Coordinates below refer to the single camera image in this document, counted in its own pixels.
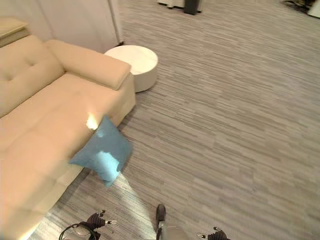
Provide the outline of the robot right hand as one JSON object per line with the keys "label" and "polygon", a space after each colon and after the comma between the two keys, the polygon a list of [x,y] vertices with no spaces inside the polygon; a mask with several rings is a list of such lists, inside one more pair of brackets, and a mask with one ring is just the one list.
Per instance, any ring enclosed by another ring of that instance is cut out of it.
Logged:
{"label": "robot right hand", "polygon": [[198,232],[196,236],[201,240],[230,240],[230,238],[227,237],[226,233],[221,228],[214,226],[213,230],[214,231],[211,234]]}

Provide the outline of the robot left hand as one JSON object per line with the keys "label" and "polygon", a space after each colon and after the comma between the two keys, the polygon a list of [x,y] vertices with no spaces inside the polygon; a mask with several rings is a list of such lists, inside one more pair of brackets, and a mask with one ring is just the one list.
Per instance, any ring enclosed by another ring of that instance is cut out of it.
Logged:
{"label": "robot left hand", "polygon": [[87,219],[85,225],[89,227],[92,231],[94,231],[95,229],[99,229],[108,225],[116,225],[118,223],[115,219],[104,219],[105,213],[105,209],[95,212]]}

